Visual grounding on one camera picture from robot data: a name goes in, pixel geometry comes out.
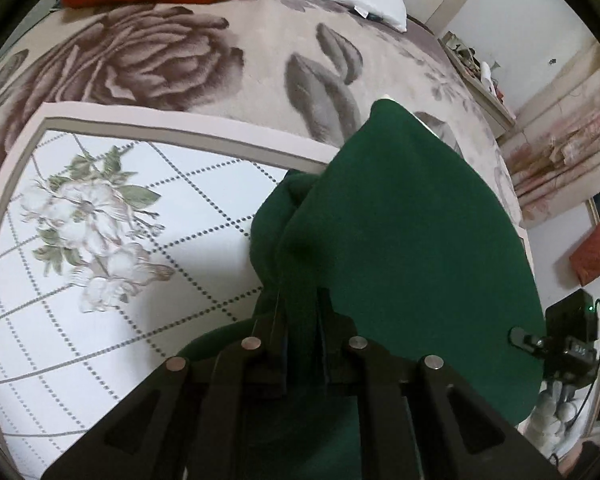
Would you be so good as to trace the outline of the white checked floral mat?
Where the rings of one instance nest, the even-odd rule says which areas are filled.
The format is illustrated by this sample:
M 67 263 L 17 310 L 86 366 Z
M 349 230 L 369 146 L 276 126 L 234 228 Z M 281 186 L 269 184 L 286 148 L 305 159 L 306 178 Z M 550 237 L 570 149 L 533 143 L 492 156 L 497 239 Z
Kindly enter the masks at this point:
M 189 341 L 248 318 L 254 215 L 336 148 L 226 118 L 57 103 L 0 169 L 0 448 L 56 458 Z

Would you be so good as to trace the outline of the floral rose bed blanket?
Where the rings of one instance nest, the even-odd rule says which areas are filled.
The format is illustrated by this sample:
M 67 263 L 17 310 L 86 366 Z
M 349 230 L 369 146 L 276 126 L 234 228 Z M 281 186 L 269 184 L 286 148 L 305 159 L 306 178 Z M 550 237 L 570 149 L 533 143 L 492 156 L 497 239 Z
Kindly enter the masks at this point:
M 57 10 L 0 59 L 0 168 L 43 103 L 221 116 L 343 144 L 390 98 L 452 140 L 515 226 L 512 178 L 439 40 L 326 0 L 227 0 Z

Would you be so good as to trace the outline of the green white varsity jacket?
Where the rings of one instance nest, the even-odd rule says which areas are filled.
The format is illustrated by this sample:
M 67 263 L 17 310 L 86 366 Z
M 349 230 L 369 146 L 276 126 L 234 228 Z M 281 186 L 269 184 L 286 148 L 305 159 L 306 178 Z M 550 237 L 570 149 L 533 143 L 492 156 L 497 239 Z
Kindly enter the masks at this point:
M 508 341 L 543 328 L 524 248 L 478 174 L 396 102 L 376 102 L 321 174 L 284 177 L 252 220 L 250 261 L 252 318 L 265 294 L 327 289 L 360 335 L 440 356 L 516 429 L 530 411 L 541 367 Z M 326 379 L 320 462 L 315 479 L 364 479 L 354 404 Z

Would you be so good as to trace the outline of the white bedside table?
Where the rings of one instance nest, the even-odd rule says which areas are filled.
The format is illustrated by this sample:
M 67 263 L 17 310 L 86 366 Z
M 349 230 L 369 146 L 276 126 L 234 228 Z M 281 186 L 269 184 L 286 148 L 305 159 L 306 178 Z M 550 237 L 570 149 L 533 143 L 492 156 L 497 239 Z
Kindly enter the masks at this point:
M 516 126 L 516 118 L 504 103 L 504 98 L 492 78 L 491 67 L 480 62 L 475 50 L 467 47 L 452 32 L 446 32 L 439 42 L 478 107 L 481 108 L 494 138 L 500 142 L 504 134 Z

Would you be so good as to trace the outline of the pink floral curtain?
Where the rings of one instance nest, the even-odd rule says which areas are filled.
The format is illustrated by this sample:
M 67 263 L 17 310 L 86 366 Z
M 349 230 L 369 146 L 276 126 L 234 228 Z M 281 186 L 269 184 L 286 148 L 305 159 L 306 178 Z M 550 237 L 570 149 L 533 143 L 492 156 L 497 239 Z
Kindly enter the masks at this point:
M 600 44 L 575 55 L 517 113 L 501 151 L 526 229 L 600 192 Z

